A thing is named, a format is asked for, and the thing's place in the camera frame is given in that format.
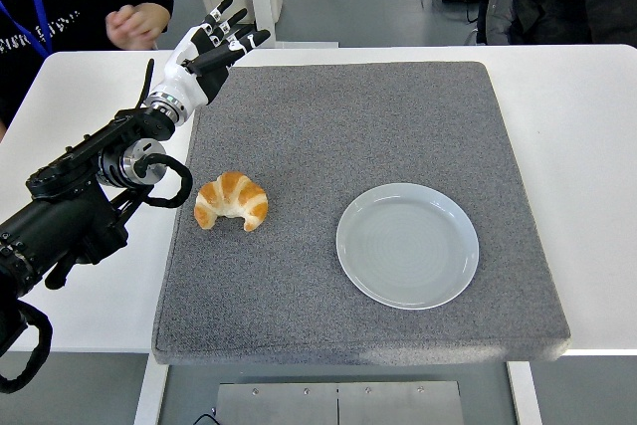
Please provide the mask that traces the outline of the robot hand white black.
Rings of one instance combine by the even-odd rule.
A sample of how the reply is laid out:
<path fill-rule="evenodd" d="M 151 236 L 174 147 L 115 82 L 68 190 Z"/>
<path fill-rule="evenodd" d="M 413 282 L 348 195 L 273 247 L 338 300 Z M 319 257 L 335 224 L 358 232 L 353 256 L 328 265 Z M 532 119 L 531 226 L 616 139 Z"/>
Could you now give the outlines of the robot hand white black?
<path fill-rule="evenodd" d="M 223 0 L 179 41 L 163 69 L 163 80 L 151 89 L 145 104 L 185 123 L 216 98 L 232 66 L 270 38 L 255 24 L 240 27 L 245 8 L 224 20 L 233 0 Z"/>

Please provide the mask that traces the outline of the person's hand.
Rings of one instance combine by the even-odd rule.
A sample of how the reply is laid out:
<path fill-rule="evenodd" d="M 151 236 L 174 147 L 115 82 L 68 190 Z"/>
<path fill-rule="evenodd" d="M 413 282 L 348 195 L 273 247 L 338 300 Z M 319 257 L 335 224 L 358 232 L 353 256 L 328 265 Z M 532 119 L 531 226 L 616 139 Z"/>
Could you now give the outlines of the person's hand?
<path fill-rule="evenodd" d="M 159 4 L 124 5 L 106 16 L 106 34 L 119 49 L 153 50 L 169 20 L 169 11 Z"/>

